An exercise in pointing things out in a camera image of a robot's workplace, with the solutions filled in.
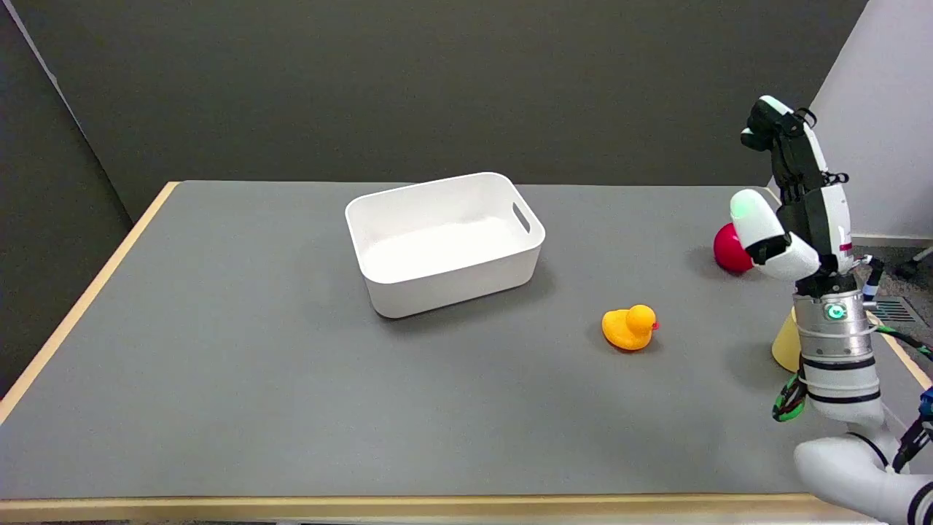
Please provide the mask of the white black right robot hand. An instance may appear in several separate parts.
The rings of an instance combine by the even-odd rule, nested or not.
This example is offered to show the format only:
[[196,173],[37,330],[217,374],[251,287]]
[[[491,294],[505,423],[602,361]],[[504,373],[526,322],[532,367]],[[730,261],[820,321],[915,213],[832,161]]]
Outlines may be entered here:
[[829,170],[813,132],[816,117],[772,96],[752,107],[741,134],[745,147],[770,154],[780,205],[756,190],[730,199],[736,235],[754,265],[767,276],[790,281],[796,295],[824,297],[855,292],[851,215],[844,173]]

